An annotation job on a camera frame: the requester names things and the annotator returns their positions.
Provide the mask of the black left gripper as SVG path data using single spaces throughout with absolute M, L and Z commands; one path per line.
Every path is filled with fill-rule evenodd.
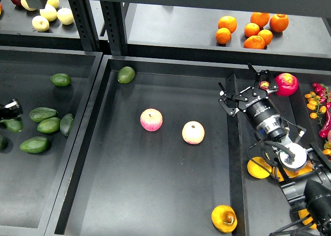
M 6 105 L 0 105 L 0 119 L 16 119 L 23 114 L 22 106 L 15 99 Z

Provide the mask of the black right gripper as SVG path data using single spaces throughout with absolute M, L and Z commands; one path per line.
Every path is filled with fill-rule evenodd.
M 247 66 L 255 73 L 253 87 L 249 86 L 236 95 L 226 92 L 219 82 L 218 103 L 229 116 L 233 117 L 238 112 L 242 112 L 254 129 L 279 129 L 280 113 L 268 96 L 268 94 L 278 91 L 275 78 L 269 70 L 256 69 L 251 63 L 248 63 Z M 261 81 L 269 82 L 268 90 L 259 88 Z

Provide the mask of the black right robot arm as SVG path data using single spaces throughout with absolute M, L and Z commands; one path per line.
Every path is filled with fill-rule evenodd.
M 231 88 L 219 84 L 218 102 L 231 117 L 242 113 L 254 129 L 256 142 L 247 150 L 254 149 L 263 162 L 250 161 L 272 177 L 292 212 L 307 211 L 271 235 L 311 235 L 313 225 L 319 235 L 330 235 L 330 161 L 315 143 L 303 147 L 299 142 L 306 128 L 285 119 L 275 107 L 270 95 L 279 86 L 271 72 L 247 66 L 254 73 L 253 84 L 238 91 L 236 75 L 229 76 Z

